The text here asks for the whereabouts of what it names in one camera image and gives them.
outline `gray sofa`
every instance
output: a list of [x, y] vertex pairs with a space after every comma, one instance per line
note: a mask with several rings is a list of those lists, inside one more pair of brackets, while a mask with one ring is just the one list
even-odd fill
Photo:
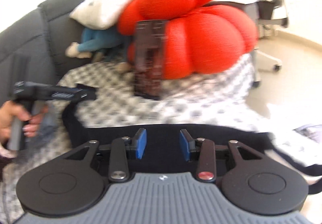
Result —
[[56, 84], [73, 68], [90, 59], [71, 59], [65, 49], [80, 42], [83, 26], [69, 13], [84, 0], [46, 0], [0, 33], [0, 106], [8, 100], [12, 56], [15, 52], [32, 57], [26, 78]]

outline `sofa armrest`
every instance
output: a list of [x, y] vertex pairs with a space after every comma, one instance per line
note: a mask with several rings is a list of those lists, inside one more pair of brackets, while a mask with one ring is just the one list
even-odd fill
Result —
[[0, 106], [8, 100], [12, 56], [16, 52], [31, 56], [27, 80], [47, 84], [59, 80], [49, 55], [40, 10], [35, 9], [0, 33]]

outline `red puffy cushion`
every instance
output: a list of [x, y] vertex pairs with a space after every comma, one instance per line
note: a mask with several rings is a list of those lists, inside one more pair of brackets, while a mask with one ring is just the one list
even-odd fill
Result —
[[[168, 19], [164, 79], [180, 79], [193, 72], [220, 73], [252, 50], [257, 41], [255, 23], [229, 6], [200, 7], [210, 0], [133, 0], [123, 11], [118, 30], [133, 35], [137, 21]], [[134, 46], [128, 51], [134, 60]]]

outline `metal pin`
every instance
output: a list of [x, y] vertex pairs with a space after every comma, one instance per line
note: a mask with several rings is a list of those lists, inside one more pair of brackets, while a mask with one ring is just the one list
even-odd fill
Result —
[[112, 179], [124, 179], [126, 177], [126, 173], [124, 171], [114, 171], [111, 175]]

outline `gray ribbed surface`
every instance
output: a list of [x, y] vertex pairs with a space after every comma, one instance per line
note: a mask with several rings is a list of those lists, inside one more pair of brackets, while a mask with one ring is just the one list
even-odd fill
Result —
[[17, 224], [309, 224], [300, 213], [262, 217], [228, 202], [215, 185], [196, 181], [190, 173], [136, 174], [110, 187], [92, 209], [79, 215], [46, 219], [27, 213]]

